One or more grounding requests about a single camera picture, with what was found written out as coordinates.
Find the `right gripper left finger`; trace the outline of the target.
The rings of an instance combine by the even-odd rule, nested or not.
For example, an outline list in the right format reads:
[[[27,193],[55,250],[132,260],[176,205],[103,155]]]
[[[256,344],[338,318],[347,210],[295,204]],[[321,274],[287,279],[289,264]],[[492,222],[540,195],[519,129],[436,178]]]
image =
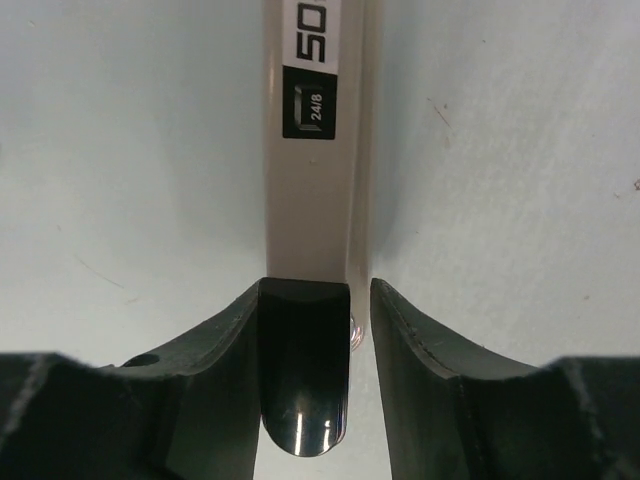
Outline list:
[[[249,479],[258,290],[121,366],[1,357],[5,479]]]

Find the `beige black stapler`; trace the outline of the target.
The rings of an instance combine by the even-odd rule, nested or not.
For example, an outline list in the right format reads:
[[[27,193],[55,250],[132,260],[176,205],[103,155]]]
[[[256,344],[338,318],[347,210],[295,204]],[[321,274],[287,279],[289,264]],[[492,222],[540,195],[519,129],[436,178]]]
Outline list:
[[[381,3],[267,1],[263,16],[261,418],[280,449],[312,458],[346,434],[369,322]]]

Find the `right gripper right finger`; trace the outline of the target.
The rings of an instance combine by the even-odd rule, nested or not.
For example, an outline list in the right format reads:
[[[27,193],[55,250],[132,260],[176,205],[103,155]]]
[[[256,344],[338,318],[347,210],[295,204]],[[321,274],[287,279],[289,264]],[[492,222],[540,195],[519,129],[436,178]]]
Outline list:
[[[639,361],[498,355],[371,284],[371,329],[396,479],[635,479]]]

